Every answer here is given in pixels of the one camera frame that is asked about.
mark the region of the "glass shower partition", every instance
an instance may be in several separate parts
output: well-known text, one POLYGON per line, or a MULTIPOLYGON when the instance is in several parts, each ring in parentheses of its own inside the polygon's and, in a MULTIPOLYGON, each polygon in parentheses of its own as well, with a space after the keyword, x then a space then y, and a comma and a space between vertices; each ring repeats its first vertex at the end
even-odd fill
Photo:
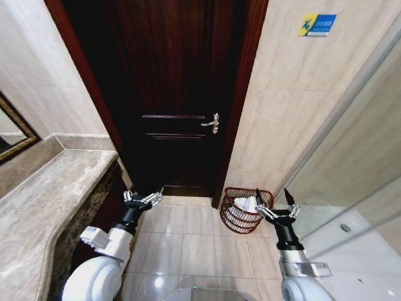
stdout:
POLYGON ((401 41, 286 187, 335 300, 401 300, 401 41))

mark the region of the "red wire basket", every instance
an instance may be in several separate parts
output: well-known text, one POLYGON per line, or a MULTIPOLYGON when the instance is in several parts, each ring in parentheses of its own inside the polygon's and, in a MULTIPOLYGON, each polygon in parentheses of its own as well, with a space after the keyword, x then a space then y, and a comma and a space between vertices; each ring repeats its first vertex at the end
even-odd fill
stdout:
MULTIPOLYGON (((265 205, 273 208, 274 198, 270 191, 259 190, 265 205)), ((248 234, 256 229, 263 217, 258 213, 242 210, 234 203, 235 198, 248 198, 256 196, 256 189, 227 187, 224 190, 223 204, 220 209, 222 222, 231 231, 239 234, 248 234)))

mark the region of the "shower drain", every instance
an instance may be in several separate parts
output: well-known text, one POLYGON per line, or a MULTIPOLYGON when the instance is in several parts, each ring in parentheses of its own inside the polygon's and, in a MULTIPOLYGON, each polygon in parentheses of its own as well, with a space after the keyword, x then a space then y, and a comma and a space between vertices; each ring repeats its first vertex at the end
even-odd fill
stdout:
POLYGON ((340 227, 345 232, 351 232, 351 227, 349 227, 347 224, 341 224, 340 227))

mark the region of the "door handle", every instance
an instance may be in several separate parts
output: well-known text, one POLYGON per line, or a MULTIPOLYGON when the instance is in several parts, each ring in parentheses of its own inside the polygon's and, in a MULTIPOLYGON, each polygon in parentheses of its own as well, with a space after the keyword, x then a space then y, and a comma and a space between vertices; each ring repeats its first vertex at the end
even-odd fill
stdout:
POLYGON ((212 126, 212 133, 217 134, 219 131, 219 113, 213 114, 213 121, 208 122, 207 124, 200 124, 203 127, 212 126))

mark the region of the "countertop edge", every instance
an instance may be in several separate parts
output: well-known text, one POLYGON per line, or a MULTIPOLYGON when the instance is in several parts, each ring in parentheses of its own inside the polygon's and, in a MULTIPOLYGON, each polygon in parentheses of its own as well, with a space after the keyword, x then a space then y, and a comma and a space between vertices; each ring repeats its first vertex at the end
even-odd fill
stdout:
POLYGON ((99 180, 105 175, 107 170, 110 168, 110 166, 113 164, 113 162, 117 159, 118 154, 117 152, 113 150, 106 150, 105 152, 114 152, 114 156, 108 161, 107 165, 103 168, 102 172, 97 175, 94 180, 90 183, 88 188, 85 189, 85 191, 82 193, 82 195, 79 198, 79 202, 76 206, 71 208, 71 211, 68 212, 66 217, 60 221, 57 227, 54 228, 54 230, 50 234, 50 239, 46 242, 45 248, 44 248, 44 258, 43 258, 43 265, 41 267, 41 273, 40 273, 40 280, 39 280, 39 287, 38 290, 36 291, 35 294, 35 301, 42 301, 45 300, 48 294, 48 290, 50 288, 50 283, 51 283, 51 272, 53 269, 53 256, 51 256, 55 252, 55 247, 57 240, 60 236, 60 234, 63 232, 65 227, 68 225, 68 223, 71 221, 71 219, 74 217, 74 214, 78 212, 80 206, 85 202, 85 199, 89 196, 89 194, 93 191, 93 189, 96 187, 97 183, 99 180))

